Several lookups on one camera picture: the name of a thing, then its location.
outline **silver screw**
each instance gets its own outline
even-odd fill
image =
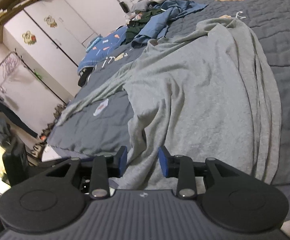
[[[107,195],[107,191],[102,188],[94,189],[92,191],[92,195],[94,197],[105,197]]]
[[[192,197],[195,195],[195,191],[190,188],[184,188],[179,191],[182,197]]]

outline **quilted fabric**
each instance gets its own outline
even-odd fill
[[[191,33],[199,21],[242,11],[239,15],[246,18],[241,21],[257,35],[269,65],[290,66],[290,0],[195,1],[208,6],[173,22],[168,38]]]

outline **white wardrobe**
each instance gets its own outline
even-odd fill
[[[41,0],[4,25],[3,43],[67,103],[80,90],[77,65],[96,35],[65,0]]]

